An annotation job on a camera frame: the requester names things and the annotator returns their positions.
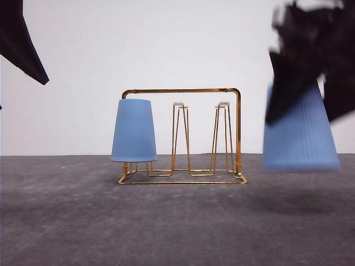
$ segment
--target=gray concrete floor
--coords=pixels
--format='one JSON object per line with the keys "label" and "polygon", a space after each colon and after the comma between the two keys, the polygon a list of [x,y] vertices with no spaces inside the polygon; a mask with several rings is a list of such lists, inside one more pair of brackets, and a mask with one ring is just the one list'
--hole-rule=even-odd
{"label": "gray concrete floor", "polygon": [[3,157],[2,265],[355,265],[355,155],[314,173],[242,158],[246,185],[117,186],[109,156]]}

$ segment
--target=white wall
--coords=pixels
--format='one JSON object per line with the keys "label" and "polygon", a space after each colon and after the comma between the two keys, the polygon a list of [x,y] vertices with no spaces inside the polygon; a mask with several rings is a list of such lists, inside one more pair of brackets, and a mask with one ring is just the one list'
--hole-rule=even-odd
{"label": "white wall", "polygon": [[[270,23],[279,3],[24,1],[50,82],[42,86],[2,60],[2,155],[110,154],[124,90],[213,87],[240,89],[242,152],[262,152],[266,89],[272,80],[268,48],[277,41]],[[147,99],[154,108],[158,153],[168,154],[173,101],[190,106],[192,152],[201,153],[210,151],[214,105],[233,97]],[[354,125],[353,115],[333,125],[338,152],[355,152]]]}

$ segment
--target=gold wire rack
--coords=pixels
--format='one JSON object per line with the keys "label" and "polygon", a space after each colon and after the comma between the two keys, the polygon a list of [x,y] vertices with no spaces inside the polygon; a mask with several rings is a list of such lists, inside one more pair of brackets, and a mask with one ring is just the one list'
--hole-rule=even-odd
{"label": "gold wire rack", "polygon": [[[229,102],[220,102],[216,106],[215,114],[215,127],[214,136],[212,142],[212,151],[210,158],[210,168],[209,169],[192,169],[190,162],[190,132],[189,132],[189,108],[185,106],[184,103],[174,103],[173,104],[173,135],[171,142],[171,167],[170,169],[154,169],[153,162],[146,162],[145,169],[138,169],[138,163],[135,163],[135,169],[132,167],[131,162],[123,163],[124,173],[118,180],[119,185],[162,185],[162,184],[246,184],[248,181],[246,177],[241,172],[241,96],[239,90],[235,88],[207,88],[207,89],[146,89],[146,90],[126,90],[122,94],[122,99],[126,99],[129,94],[162,94],[162,93],[234,93],[236,96],[236,151],[233,152],[232,145],[232,131],[231,131],[231,115],[230,115],[230,104]],[[217,158],[217,137],[218,137],[218,125],[220,111],[224,110],[224,124],[225,124],[225,155],[226,155],[226,168],[216,169],[216,158]],[[187,169],[176,169],[176,139],[178,137],[179,128],[179,118],[180,112],[182,111],[182,116],[184,119],[184,132],[187,148]],[[229,167],[229,153],[227,148],[227,142],[230,142],[230,157],[231,157],[231,167]],[[146,172],[149,178],[151,177],[171,177],[174,172],[188,172],[190,176],[214,176],[216,172],[224,171],[231,174],[237,181],[145,181],[145,182],[128,182],[133,174],[137,172]]]}

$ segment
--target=metal wire frame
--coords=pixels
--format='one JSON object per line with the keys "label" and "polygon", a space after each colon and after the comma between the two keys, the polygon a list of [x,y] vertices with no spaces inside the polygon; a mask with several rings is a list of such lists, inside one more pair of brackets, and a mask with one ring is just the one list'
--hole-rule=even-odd
{"label": "metal wire frame", "polygon": [[[125,99],[129,94],[152,94],[152,93],[234,93],[236,95],[236,161],[234,164],[234,154],[232,148],[232,133],[231,133],[231,121],[230,121],[230,107],[228,102],[221,102],[216,106],[216,116],[215,116],[215,128],[214,128],[214,139],[212,142],[212,153],[210,160],[209,169],[191,169],[190,163],[190,141],[189,141],[189,110],[188,107],[183,103],[173,104],[173,140],[171,144],[171,167],[170,169],[154,169],[153,162],[150,162],[150,166],[146,163],[146,170],[139,170],[136,164],[135,171],[132,170],[131,163],[123,163],[124,174],[118,181],[120,185],[154,185],[154,184],[246,184],[248,181],[241,173],[241,96],[240,92],[235,88],[213,88],[213,89],[149,89],[149,90],[127,90],[123,92],[122,99]],[[177,122],[175,126],[175,113],[177,109]],[[224,109],[224,122],[225,122],[225,145],[226,145],[226,169],[216,169],[217,160],[217,136],[218,136],[218,124],[219,124],[219,114],[220,109]],[[176,169],[176,139],[179,128],[179,117],[180,110],[182,110],[184,117],[184,130],[186,139],[186,149],[187,149],[187,166],[188,169]],[[229,135],[230,135],[230,146],[231,146],[231,169],[228,165],[228,151],[227,151],[227,119],[226,110],[228,110],[228,121],[229,121]],[[227,171],[232,173],[232,176],[240,181],[147,181],[147,182],[124,182],[132,177],[133,173],[138,171],[146,171],[149,177],[169,177],[172,176],[175,171],[186,171],[189,172],[190,176],[213,176],[216,171]],[[165,174],[153,175],[152,172],[167,172]]]}

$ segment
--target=blue cup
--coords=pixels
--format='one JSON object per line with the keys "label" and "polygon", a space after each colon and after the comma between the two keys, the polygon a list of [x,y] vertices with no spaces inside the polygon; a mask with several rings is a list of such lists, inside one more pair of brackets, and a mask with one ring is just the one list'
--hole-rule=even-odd
{"label": "blue cup", "polygon": [[267,170],[290,171],[340,168],[318,85],[307,90],[279,120],[265,124],[263,166]]}
{"label": "blue cup", "polygon": [[118,104],[111,161],[156,161],[151,104],[148,100],[122,99]]}

